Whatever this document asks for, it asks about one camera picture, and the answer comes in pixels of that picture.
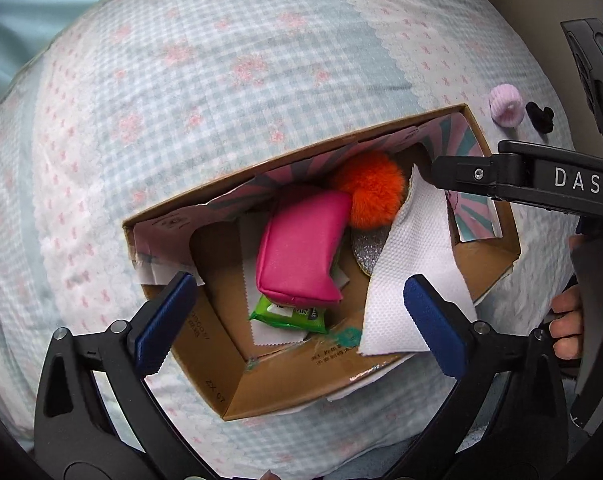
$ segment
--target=pink pouch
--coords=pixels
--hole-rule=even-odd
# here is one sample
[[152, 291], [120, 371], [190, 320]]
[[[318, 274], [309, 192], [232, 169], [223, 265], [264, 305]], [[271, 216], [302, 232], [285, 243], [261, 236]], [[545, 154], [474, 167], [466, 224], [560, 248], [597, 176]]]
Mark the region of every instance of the pink pouch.
[[350, 216], [348, 193], [286, 187], [266, 226], [256, 264], [257, 288], [276, 304], [335, 306], [342, 294], [330, 277]]

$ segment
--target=human hand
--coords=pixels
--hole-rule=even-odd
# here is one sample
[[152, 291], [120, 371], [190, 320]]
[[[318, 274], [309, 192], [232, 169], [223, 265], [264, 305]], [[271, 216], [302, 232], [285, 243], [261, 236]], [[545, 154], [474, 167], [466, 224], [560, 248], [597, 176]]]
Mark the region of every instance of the human hand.
[[[582, 235], [571, 236], [568, 239], [570, 250], [582, 244]], [[581, 357], [584, 333], [584, 315], [582, 313], [582, 300], [579, 285], [574, 285], [556, 296], [550, 302], [550, 307], [555, 314], [562, 317], [550, 323], [550, 335], [558, 338], [555, 343], [555, 355], [560, 359], [577, 359]]]

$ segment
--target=orange pom pom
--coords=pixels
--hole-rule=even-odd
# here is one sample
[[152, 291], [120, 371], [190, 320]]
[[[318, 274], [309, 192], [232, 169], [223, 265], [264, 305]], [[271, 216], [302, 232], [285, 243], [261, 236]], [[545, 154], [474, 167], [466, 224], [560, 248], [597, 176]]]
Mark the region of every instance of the orange pom pom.
[[344, 162], [328, 185], [353, 196], [351, 227], [369, 230], [392, 224], [404, 200], [406, 178], [386, 153], [363, 152]]

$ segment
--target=bed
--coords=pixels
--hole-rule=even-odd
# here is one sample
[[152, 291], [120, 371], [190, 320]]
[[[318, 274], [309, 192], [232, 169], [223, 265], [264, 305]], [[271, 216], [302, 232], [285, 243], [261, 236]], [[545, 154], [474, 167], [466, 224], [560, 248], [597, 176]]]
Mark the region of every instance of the bed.
[[[101, 0], [75, 10], [40, 54], [28, 51], [9, 88], [14, 64], [0, 71], [0, 414], [25, 447], [53, 330], [102, 330], [143, 302], [124, 218], [272, 156], [460, 102], [493, 151], [508, 137], [572, 148], [549, 80], [486, 0]], [[504, 82], [553, 108], [546, 139], [527, 118], [516, 130], [492, 122], [487, 94]], [[521, 257], [479, 312], [527, 333], [570, 275], [575, 220], [513, 212]], [[174, 359], [148, 383], [221, 475], [270, 468], [284, 480], [405, 441], [452, 386], [420, 354], [344, 399], [222, 422]]]

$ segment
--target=white paper towel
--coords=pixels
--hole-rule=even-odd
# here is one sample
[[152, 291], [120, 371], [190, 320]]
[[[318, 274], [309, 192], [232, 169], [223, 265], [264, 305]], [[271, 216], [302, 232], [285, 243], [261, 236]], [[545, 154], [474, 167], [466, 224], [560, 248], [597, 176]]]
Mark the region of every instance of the white paper towel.
[[416, 166], [410, 196], [397, 213], [371, 276], [361, 354], [428, 351], [404, 306], [404, 284], [414, 274], [423, 274], [444, 300], [456, 303], [471, 321], [477, 319], [454, 260], [446, 195], [428, 184]]

